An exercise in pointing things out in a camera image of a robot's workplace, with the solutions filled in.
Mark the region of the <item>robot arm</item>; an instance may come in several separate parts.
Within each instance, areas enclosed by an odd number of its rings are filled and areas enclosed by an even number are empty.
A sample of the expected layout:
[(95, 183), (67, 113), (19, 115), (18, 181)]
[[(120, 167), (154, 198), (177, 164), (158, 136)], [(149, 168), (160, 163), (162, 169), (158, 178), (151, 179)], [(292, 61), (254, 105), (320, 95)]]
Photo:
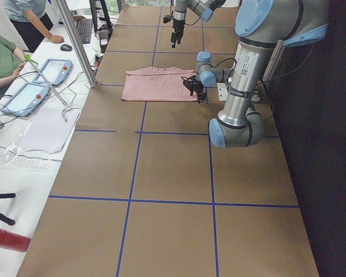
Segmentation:
[(186, 24), (187, 10), (190, 9), (199, 19), (208, 22), (213, 15), (215, 9), (222, 7), (225, 0), (186, 0), (176, 1), (175, 9), (169, 15), (164, 16), (163, 23), (173, 22), (174, 31), (171, 34), (171, 47), (175, 48), (176, 44), (181, 43), (184, 28)]
[(209, 52), (198, 53), (194, 75), (183, 78), (183, 85), (201, 100), (203, 88), (227, 83), (224, 108), (209, 123), (215, 147), (248, 147), (260, 141), (264, 123), (251, 98), (277, 42), (295, 47), (322, 40), (329, 6), (329, 1), (242, 1), (235, 21), (239, 37), (235, 66), (216, 68)]

